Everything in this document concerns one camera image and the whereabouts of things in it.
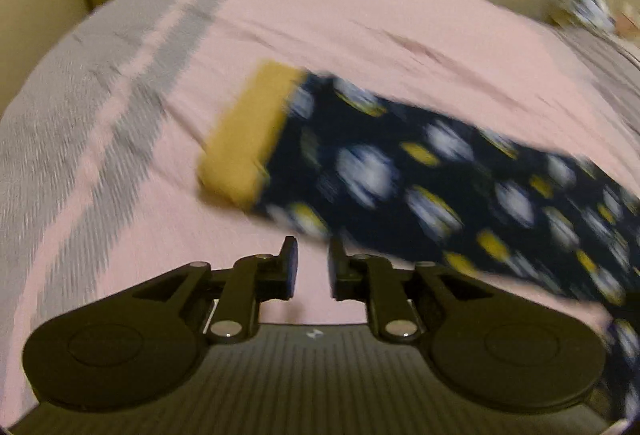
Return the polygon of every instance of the blue patterned fabric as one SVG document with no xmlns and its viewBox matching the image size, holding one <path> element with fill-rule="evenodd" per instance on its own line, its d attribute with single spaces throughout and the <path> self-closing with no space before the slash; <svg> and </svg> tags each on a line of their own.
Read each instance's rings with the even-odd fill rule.
<svg viewBox="0 0 640 435">
<path fill-rule="evenodd" d="M 640 203 L 588 159 L 516 144 L 334 76 L 309 74 L 255 211 L 409 261 L 508 275 L 616 320 L 601 388 L 640 411 Z"/>
</svg>

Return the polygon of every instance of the round black pad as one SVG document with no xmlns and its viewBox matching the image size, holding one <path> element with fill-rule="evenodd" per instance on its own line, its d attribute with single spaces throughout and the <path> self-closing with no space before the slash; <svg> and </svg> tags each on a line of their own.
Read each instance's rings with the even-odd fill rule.
<svg viewBox="0 0 640 435">
<path fill-rule="evenodd" d="M 25 344 L 22 364 L 40 400 L 96 411 L 175 388 L 190 375 L 199 348 L 164 303 L 114 300 L 44 323 Z"/>
<path fill-rule="evenodd" d="M 577 404 L 598 382 L 605 351 L 583 323 L 525 300 L 478 299 L 436 331 L 435 370 L 485 405 L 545 413 Z"/>
</svg>

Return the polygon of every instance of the yellow leaf print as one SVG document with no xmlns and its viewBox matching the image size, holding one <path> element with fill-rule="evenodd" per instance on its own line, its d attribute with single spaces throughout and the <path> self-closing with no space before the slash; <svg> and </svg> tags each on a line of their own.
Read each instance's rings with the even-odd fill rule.
<svg viewBox="0 0 640 435">
<path fill-rule="evenodd" d="M 625 240 L 625 237 L 623 237 L 619 231 L 616 231 L 615 234 L 613 235 L 616 238 L 616 242 L 619 243 L 620 245 L 626 247 L 628 246 L 627 241 Z"/>
<path fill-rule="evenodd" d="M 578 257 L 578 261 L 588 272 L 595 272 L 597 270 L 596 264 L 593 263 L 593 260 L 589 258 L 587 253 L 585 253 L 583 250 L 579 249 L 578 251 L 576 251 L 575 256 Z"/>
<path fill-rule="evenodd" d="M 368 116 L 371 116 L 372 118 L 379 118 L 382 114 L 386 112 L 385 107 L 375 102 L 358 101 L 358 100 L 348 98 L 343 94 L 338 94 L 338 97 L 342 101 L 350 105 L 351 107 L 363 112 L 364 114 L 367 114 Z"/>
<path fill-rule="evenodd" d="M 593 164 L 591 163 L 590 160 L 588 160 L 588 159 L 578 159 L 577 160 L 577 164 L 578 164 L 578 166 L 580 166 L 582 171 L 584 171 L 589 177 L 591 177 L 592 179 L 596 178 L 596 174 L 595 174 L 595 171 L 593 169 Z"/>
<path fill-rule="evenodd" d="M 616 219 L 613 217 L 607 206 L 605 206 L 604 204 L 598 204 L 598 211 L 602 215 L 602 218 L 609 222 L 609 224 L 616 223 Z"/>
<path fill-rule="evenodd" d="M 424 164 L 425 166 L 437 166 L 440 164 L 438 158 L 420 144 L 403 142 L 400 144 L 400 147 L 420 164 Z"/>
<path fill-rule="evenodd" d="M 492 258 L 501 262 L 507 262 L 511 257 L 509 248 L 491 231 L 485 229 L 478 233 L 478 243 Z"/>
<path fill-rule="evenodd" d="M 294 223 L 307 235 L 314 238 L 324 238 L 328 234 L 327 225 L 305 203 L 294 203 L 289 207 L 289 211 Z"/>
<path fill-rule="evenodd" d="M 518 152 L 516 152 L 513 142 L 490 130 L 481 131 L 480 134 L 506 156 L 512 159 L 518 158 Z"/>
<path fill-rule="evenodd" d="M 616 325 L 619 326 L 621 329 L 631 332 L 631 333 L 636 333 L 636 330 L 631 326 L 631 323 L 629 323 L 627 320 L 616 320 L 615 321 Z"/>
<path fill-rule="evenodd" d="M 623 303 L 625 303 L 625 298 L 617 294 L 605 293 L 603 296 L 607 299 L 609 303 L 612 303 L 613 305 L 622 305 Z"/>
<path fill-rule="evenodd" d="M 458 272 L 466 274 L 467 276 L 473 276 L 476 274 L 476 269 L 471 261 L 466 256 L 459 255 L 458 253 L 444 252 L 444 258 L 447 263 Z"/>
<path fill-rule="evenodd" d="M 554 196 L 554 191 L 551 187 L 551 184 L 549 184 L 540 175 L 532 176 L 529 180 L 529 184 L 531 184 L 531 187 L 538 193 L 540 193 L 545 199 L 550 199 Z"/>
<path fill-rule="evenodd" d="M 559 221 L 564 222 L 564 224 L 566 225 L 570 225 L 571 227 L 573 227 L 572 223 L 569 221 L 569 219 L 567 217 L 565 217 L 564 215 L 562 215 L 562 213 L 557 210 L 556 208 L 545 208 L 545 213 L 547 213 L 548 215 L 553 216 L 554 218 L 558 219 Z"/>
<path fill-rule="evenodd" d="M 431 202 L 433 202 L 434 204 L 437 204 L 438 206 L 446 210 L 448 213 L 450 213 L 453 216 L 453 218 L 455 218 L 458 222 L 462 224 L 462 220 L 460 220 L 460 217 L 458 216 L 458 214 L 455 211 L 453 211 L 453 209 L 451 209 L 449 205 L 446 202 L 444 202 L 444 200 L 442 200 L 440 197 L 438 197 L 437 195 L 434 195 L 431 192 L 428 192 L 422 186 L 413 186 L 412 189 L 416 190 L 423 197 L 427 197 Z"/>
</svg>

